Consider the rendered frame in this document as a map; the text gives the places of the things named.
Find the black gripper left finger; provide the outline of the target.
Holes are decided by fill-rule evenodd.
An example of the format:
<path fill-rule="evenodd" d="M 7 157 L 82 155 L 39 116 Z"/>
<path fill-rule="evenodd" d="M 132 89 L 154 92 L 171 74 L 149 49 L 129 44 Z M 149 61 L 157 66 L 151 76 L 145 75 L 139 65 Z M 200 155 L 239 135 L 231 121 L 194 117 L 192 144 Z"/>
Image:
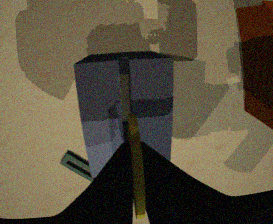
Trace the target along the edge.
<path fill-rule="evenodd" d="M 0 224 L 132 224 L 131 144 L 121 143 L 105 164 L 84 192 L 56 216 L 0 218 Z"/>

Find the dark green rectangular holder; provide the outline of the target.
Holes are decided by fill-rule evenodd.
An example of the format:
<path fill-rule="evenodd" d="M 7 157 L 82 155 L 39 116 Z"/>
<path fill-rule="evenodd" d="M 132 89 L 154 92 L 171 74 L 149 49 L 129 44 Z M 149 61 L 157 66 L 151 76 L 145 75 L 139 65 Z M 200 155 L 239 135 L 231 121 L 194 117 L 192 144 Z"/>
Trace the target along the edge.
<path fill-rule="evenodd" d="M 75 172 L 76 175 L 79 175 L 81 177 L 84 177 L 84 179 L 87 179 L 88 181 L 95 180 L 95 177 L 92 177 L 91 173 L 83 171 L 83 169 L 87 169 L 87 171 L 91 172 L 91 168 L 89 168 L 89 163 L 87 161 L 81 160 L 80 157 L 77 157 L 73 155 L 71 152 L 65 152 L 67 155 L 61 159 L 60 165 L 63 165 L 63 167 L 69 169 L 69 171 Z M 76 165 L 73 165 L 72 163 L 69 163 L 69 160 L 73 161 L 73 163 L 76 163 L 77 165 L 80 165 L 81 168 L 76 167 Z"/>

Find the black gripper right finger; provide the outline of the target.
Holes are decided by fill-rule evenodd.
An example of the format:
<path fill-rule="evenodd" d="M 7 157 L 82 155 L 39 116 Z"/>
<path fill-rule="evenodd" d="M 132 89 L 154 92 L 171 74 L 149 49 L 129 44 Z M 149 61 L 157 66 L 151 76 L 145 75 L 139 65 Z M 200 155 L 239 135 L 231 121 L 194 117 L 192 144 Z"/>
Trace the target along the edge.
<path fill-rule="evenodd" d="M 140 145 L 149 224 L 273 224 L 273 189 L 226 196 Z"/>

